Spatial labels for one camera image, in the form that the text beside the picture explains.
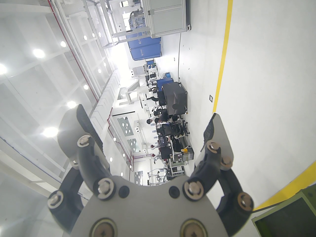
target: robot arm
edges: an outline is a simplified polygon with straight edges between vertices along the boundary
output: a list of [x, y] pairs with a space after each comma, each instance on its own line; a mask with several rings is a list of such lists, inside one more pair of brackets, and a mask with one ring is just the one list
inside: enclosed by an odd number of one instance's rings
[[[249, 218], [254, 204], [230, 168], [233, 155], [218, 114], [204, 133], [205, 144], [191, 177], [147, 187], [111, 175], [102, 142], [82, 110], [81, 105], [69, 110], [61, 122], [58, 141], [73, 168], [48, 199], [52, 215], [70, 236], [227, 237]], [[216, 210], [205, 194], [217, 180], [224, 196]], [[78, 195], [83, 181], [93, 193], [84, 208]], [[157, 228], [156, 219], [161, 218], [166, 223]], [[135, 225], [137, 219], [144, 222], [141, 227]]]

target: wall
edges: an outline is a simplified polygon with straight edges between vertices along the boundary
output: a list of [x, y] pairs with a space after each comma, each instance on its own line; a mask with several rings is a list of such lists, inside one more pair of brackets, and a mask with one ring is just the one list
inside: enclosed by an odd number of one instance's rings
[[46, 197], [0, 172], [0, 235], [22, 237], [46, 208]]

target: black chair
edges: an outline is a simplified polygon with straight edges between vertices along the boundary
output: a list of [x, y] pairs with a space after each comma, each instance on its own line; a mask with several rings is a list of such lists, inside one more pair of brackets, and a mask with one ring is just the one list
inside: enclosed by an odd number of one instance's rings
[[180, 135], [188, 135], [189, 132], [186, 130], [186, 122], [183, 120], [182, 125], [179, 122], [171, 123], [171, 124], [162, 124], [159, 132], [163, 136], [180, 136]]

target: glass panel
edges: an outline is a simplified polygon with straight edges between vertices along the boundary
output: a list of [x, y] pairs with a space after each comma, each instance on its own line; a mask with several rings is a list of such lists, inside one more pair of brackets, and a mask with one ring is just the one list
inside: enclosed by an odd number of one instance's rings
[[89, 14], [90, 24], [93, 25], [96, 33], [96, 38], [98, 39], [101, 47], [107, 46], [112, 43], [112, 36], [108, 31], [108, 27], [104, 18], [104, 13], [102, 11], [99, 0], [85, 0], [86, 10]]
[[[109, 6], [109, 20], [114, 34], [146, 27], [141, 0], [104, 0], [104, 3]], [[114, 38], [114, 42], [125, 39], [122, 33], [118, 39]]]

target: epoxy floor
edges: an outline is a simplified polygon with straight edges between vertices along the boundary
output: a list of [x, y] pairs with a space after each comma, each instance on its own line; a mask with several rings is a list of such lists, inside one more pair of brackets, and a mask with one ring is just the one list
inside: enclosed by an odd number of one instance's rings
[[[159, 73], [188, 91], [195, 158], [211, 116], [228, 0], [191, 0], [192, 30], [162, 38]], [[234, 0], [217, 113], [233, 170], [258, 206], [316, 159], [316, 0]], [[187, 167], [190, 174], [193, 163]], [[208, 193], [214, 206], [222, 191]]]

